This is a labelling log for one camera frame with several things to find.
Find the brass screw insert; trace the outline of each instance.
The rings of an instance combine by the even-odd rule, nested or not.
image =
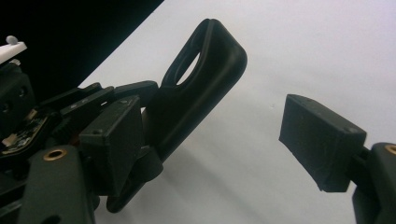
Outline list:
[[[67,151],[64,149],[53,149],[44,155],[44,161],[56,161],[67,154]]]
[[[390,153],[396,155],[396,145],[386,145],[386,146],[385,146],[385,149],[386,149],[388,152],[390,152]]]

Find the black background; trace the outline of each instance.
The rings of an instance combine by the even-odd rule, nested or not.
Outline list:
[[[77,87],[162,1],[3,1],[0,45],[25,42],[15,58],[40,102]]]

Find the white backdrop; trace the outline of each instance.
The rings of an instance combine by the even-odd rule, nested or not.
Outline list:
[[[277,139],[295,93],[367,131],[368,148],[396,142],[396,2],[165,0],[81,87],[161,83],[206,18],[247,51],[245,74],[124,210],[102,200],[97,223],[355,223],[355,186],[320,192]]]

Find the screw hole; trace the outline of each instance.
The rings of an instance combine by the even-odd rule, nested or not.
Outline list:
[[[12,109],[12,105],[11,102],[6,102],[3,103],[3,105],[1,106],[1,110],[3,111],[3,113],[9,113],[9,111],[11,111]]]
[[[41,224],[58,224],[61,223],[61,218],[59,216],[47,217]]]
[[[21,87],[20,89],[20,97],[25,97],[27,95],[27,89],[26,87]]]
[[[64,149],[54,149],[44,156],[44,161],[56,161],[67,154]]]

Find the white plastic part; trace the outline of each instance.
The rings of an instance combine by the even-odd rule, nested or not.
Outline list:
[[[23,42],[18,42],[16,45],[4,45],[0,47],[0,63],[3,63],[15,55],[21,53],[27,49],[26,45]]]

